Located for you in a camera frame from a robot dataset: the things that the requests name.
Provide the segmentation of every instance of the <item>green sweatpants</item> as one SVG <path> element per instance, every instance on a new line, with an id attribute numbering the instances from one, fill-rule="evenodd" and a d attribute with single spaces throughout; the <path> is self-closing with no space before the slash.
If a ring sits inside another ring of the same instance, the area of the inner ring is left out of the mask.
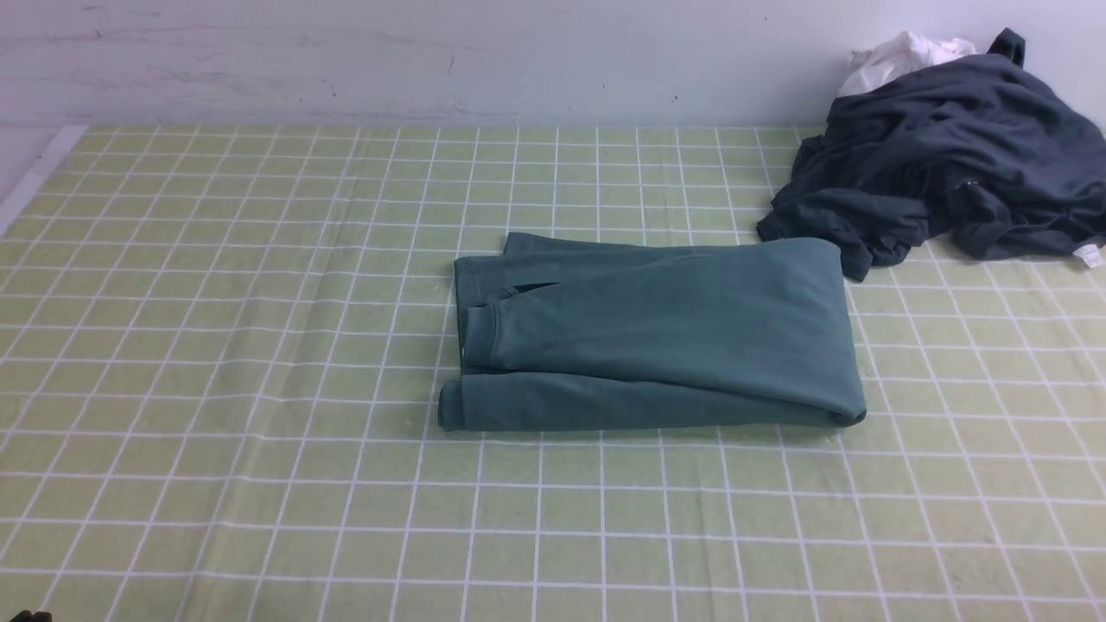
<path id="1" fill-rule="evenodd" d="M 455 262 L 461 377 L 446 429 L 864 418 L 838 249 L 639 248 L 512 234 Z"/>

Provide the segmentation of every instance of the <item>white cloth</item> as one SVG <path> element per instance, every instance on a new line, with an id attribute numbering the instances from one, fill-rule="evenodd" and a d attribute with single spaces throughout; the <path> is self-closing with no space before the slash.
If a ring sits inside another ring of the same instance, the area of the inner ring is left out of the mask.
<path id="1" fill-rule="evenodd" d="M 902 32 L 887 43 L 880 43 L 867 54 L 859 54 L 862 64 L 837 91 L 838 97 L 875 91 L 884 84 L 927 66 L 939 65 L 974 54 L 975 46 L 963 39 L 931 41 L 912 32 Z"/>

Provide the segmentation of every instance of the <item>folded pants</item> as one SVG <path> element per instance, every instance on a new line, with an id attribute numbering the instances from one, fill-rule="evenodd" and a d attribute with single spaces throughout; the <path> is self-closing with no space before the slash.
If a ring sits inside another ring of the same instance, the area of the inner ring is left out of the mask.
<path id="1" fill-rule="evenodd" d="M 638 248 L 512 234 L 455 262 L 446 429 L 864 418 L 839 250 L 815 239 Z"/>

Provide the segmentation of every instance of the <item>light green tablecloth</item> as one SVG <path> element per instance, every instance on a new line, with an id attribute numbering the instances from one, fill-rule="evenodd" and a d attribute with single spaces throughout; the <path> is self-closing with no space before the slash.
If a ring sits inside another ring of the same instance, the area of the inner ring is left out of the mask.
<path id="1" fill-rule="evenodd" d="M 455 257 L 753 243 L 797 137 L 91 129 L 0 240 L 0 615 L 1102 620 L 1106 269 L 849 284 L 839 435 L 435 425 Z"/>

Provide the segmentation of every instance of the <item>clothing tag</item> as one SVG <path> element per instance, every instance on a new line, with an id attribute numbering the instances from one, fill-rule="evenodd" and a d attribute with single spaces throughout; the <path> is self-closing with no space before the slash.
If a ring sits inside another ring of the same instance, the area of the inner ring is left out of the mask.
<path id="1" fill-rule="evenodd" d="M 1103 256 L 1098 253 L 1095 245 L 1083 245 L 1075 249 L 1075 256 L 1087 265 L 1087 268 L 1097 268 L 1103 265 Z"/>
<path id="2" fill-rule="evenodd" d="M 849 69 L 856 69 L 868 61 L 872 56 L 872 50 L 853 50 L 851 58 L 848 59 Z"/>

